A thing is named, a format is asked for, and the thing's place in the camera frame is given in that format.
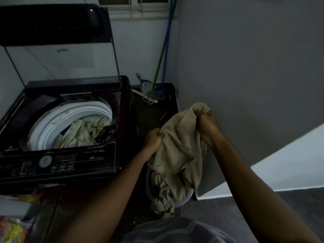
washing machine lid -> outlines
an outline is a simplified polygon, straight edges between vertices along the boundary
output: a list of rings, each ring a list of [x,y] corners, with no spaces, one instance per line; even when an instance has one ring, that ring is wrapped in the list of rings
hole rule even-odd
[[[121,87],[106,10],[95,4],[3,6],[0,19],[0,44],[24,86],[105,78],[112,88]]]

beige cloth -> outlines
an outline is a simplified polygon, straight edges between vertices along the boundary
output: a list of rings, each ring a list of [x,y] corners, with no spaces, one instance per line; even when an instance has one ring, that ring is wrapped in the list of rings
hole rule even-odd
[[[203,158],[207,145],[200,139],[196,127],[196,107],[207,113],[204,103],[195,103],[166,122],[162,145],[148,162],[152,172],[153,200],[151,209],[161,218],[172,217],[175,203],[185,200],[201,180]]]

laundry in drum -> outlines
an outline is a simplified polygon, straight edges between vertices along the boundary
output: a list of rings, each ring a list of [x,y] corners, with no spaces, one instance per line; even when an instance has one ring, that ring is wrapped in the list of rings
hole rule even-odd
[[[61,104],[43,114],[28,135],[30,151],[96,145],[95,138],[111,125],[108,103],[80,101]]]

washing machine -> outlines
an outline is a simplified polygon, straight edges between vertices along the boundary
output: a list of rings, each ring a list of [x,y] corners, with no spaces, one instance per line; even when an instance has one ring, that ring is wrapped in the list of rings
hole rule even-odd
[[[0,7],[0,185],[35,188],[114,176],[130,133],[107,10],[95,4]],[[78,123],[104,119],[91,140]]]

gray wall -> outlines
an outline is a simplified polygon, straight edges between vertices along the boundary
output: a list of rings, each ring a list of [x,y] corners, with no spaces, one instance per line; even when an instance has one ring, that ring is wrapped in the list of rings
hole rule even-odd
[[[180,107],[207,103],[250,165],[322,124],[323,7],[324,0],[183,0]],[[199,195],[224,182],[210,152],[203,172]]]

